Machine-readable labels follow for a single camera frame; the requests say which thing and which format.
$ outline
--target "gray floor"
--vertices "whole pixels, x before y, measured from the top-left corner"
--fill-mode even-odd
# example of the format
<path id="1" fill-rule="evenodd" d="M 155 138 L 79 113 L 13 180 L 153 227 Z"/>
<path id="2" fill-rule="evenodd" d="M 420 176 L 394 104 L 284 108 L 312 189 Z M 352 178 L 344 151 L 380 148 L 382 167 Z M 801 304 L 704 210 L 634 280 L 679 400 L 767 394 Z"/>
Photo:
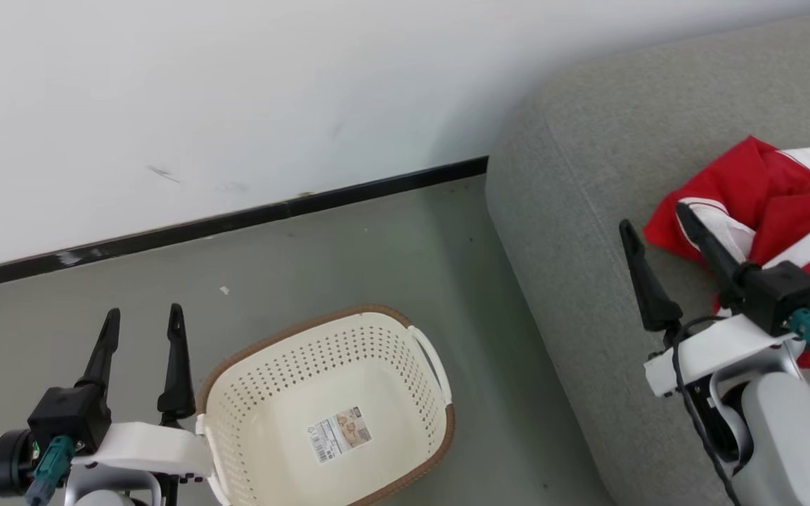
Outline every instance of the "gray floor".
<path id="1" fill-rule="evenodd" d="M 113 417 L 157 422 L 172 301 L 186 311 L 197 384 L 285 327 L 379 302 L 434 342 L 458 414 L 444 461 L 383 505 L 610 504 L 482 185 L 446 183 L 0 285 L 0 434 L 25 423 L 45 388 L 73 384 L 109 308 L 122 310 Z M 181 504 L 216 504 L 206 486 L 181 492 Z"/>

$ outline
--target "basket rim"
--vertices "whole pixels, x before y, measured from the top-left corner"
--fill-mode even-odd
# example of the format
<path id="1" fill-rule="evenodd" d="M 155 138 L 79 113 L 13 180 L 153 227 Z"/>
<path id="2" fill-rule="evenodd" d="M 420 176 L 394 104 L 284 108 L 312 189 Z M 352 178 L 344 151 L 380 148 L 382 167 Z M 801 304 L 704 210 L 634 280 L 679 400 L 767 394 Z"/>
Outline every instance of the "basket rim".
<path id="1" fill-rule="evenodd" d="M 413 326 L 411 321 L 406 318 L 404 314 L 399 313 L 391 307 L 382 304 L 363 304 L 340 311 L 334 311 L 334 313 L 325 314 L 323 316 L 305 321 L 305 323 L 300 323 L 299 325 L 289 327 L 289 329 L 283 330 L 269 339 L 254 343 L 254 345 L 240 350 L 230 358 L 221 362 L 221 364 L 219 364 L 212 371 L 212 374 L 208 375 L 208 378 L 205 379 L 205 383 L 202 386 L 202 391 L 199 394 L 199 414 L 206 414 L 206 400 L 208 400 L 208 395 L 211 394 L 212 387 L 214 387 L 215 382 L 218 381 L 218 378 L 221 377 L 223 372 L 225 372 L 227 369 L 232 368 L 232 366 L 248 358 L 248 356 L 254 355 L 257 352 L 268 348 L 268 346 L 282 342 L 282 340 L 302 333 L 305 330 L 313 329 L 313 327 L 321 326 L 324 323 L 330 323 L 331 321 L 340 320 L 342 318 L 360 313 L 385 314 L 386 316 L 392 317 L 396 321 L 399 321 L 399 323 L 402 324 L 402 327 L 405 327 L 406 329 Z M 449 401 L 446 406 L 446 434 L 443 436 L 443 441 L 440 443 L 437 451 L 434 452 L 434 454 L 425 460 L 421 465 L 411 470 L 408 474 L 403 475 L 403 477 L 393 481 L 391 484 L 388 484 L 388 486 L 364 496 L 361 499 L 356 500 L 356 502 L 352 502 L 348 506 L 367 506 L 368 504 L 373 504 L 374 502 L 377 502 L 377 500 L 380 500 L 387 495 L 398 492 L 398 490 L 408 486 L 410 483 L 412 483 L 412 481 L 415 481 L 418 478 L 421 478 L 424 474 L 427 474 L 431 468 L 433 468 L 436 464 L 439 464 L 444 455 L 446 455 L 449 446 L 452 446 L 454 432 L 456 432 L 456 410 L 454 410 L 453 403 Z"/>

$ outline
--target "white wall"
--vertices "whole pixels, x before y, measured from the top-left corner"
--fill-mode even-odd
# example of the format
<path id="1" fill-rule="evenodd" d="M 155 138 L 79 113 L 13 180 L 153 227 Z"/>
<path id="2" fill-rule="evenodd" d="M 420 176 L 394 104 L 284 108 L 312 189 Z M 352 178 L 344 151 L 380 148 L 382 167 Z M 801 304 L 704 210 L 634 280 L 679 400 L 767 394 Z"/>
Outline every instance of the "white wall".
<path id="1" fill-rule="evenodd" d="M 808 11 L 0 0 L 0 262 L 482 156 L 559 67 Z"/>

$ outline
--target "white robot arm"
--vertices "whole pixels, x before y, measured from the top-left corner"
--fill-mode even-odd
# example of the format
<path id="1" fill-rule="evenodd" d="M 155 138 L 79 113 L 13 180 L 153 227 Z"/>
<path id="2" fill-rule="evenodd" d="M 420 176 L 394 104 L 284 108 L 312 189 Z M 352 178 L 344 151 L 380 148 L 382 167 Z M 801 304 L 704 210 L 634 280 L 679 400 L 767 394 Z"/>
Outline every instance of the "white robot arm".
<path id="1" fill-rule="evenodd" d="M 797 358 L 810 346 L 810 275 L 784 263 L 736 263 L 685 205 L 684 231 L 720 286 L 728 318 L 679 324 L 682 311 L 644 259 L 628 221 L 620 227 L 643 327 L 665 331 L 645 363 L 655 395 L 680 393 L 733 504 L 810 506 L 810 386 Z M 706 330 L 693 326 L 713 320 Z"/>
<path id="2" fill-rule="evenodd" d="M 65 506 L 176 506 L 180 484 L 216 479 L 205 437 L 178 423 L 195 414 L 183 310 L 171 306 L 160 425 L 110 421 L 110 360 L 120 323 L 121 313 L 109 311 L 83 377 L 72 388 L 49 388 L 27 420 L 30 428 L 1 436 L 0 496 L 45 506 L 64 487 Z M 227 503 L 219 486 L 212 490 Z M 148 491 L 147 500 L 131 499 L 131 491 Z"/>

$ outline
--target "red clothing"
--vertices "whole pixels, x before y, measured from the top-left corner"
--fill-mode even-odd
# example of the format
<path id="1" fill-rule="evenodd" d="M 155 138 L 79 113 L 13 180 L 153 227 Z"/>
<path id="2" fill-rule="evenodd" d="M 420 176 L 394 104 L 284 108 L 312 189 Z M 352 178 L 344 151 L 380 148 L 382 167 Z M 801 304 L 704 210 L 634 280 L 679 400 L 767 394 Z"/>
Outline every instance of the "red clothing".
<path id="1" fill-rule="evenodd" d="M 749 137 L 664 199 L 645 227 L 649 241 L 702 260 L 675 214 L 690 204 L 738 260 L 788 259 L 810 272 L 810 148 L 779 151 Z M 798 360 L 810 368 L 810 352 Z"/>

